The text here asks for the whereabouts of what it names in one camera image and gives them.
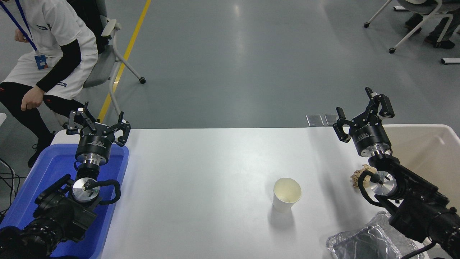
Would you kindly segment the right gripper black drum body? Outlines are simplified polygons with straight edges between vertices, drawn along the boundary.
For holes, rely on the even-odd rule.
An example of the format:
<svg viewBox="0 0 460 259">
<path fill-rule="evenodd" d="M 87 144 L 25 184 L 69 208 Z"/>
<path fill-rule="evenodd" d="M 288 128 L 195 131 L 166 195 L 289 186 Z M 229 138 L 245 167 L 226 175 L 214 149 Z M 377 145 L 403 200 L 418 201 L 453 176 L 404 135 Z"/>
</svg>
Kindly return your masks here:
<svg viewBox="0 0 460 259">
<path fill-rule="evenodd" d="M 350 136 L 359 154 L 370 154 L 372 149 L 383 152 L 391 149 L 391 142 L 379 117 L 355 120 L 350 127 Z"/>
</svg>

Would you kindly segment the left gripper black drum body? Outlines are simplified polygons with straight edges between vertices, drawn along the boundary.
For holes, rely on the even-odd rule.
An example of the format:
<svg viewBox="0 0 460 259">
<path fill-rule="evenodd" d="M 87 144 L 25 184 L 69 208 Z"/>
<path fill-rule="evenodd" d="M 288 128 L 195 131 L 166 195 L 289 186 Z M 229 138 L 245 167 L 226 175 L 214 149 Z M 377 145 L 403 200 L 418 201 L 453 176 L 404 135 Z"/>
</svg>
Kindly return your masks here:
<svg viewBox="0 0 460 259">
<path fill-rule="evenodd" d="M 89 127 L 83 128 L 80 132 L 76 159 L 84 159 L 87 154 L 97 154 L 103 159 L 110 157 L 112 143 L 115 140 L 114 133 L 109 131 L 109 127 L 104 124 L 96 124 L 95 128 L 95 133 L 92 133 Z"/>
</svg>

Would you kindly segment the person's hand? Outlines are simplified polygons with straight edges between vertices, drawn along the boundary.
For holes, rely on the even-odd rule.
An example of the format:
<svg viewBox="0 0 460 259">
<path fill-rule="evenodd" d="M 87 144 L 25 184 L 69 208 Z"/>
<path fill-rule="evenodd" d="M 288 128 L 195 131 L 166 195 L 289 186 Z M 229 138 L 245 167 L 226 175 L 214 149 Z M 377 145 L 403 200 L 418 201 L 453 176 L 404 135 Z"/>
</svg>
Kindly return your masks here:
<svg viewBox="0 0 460 259">
<path fill-rule="evenodd" d="M 26 111 L 38 108 L 43 102 L 44 94 L 45 91 L 38 86 L 32 87 L 22 98 L 21 110 Z"/>
</svg>

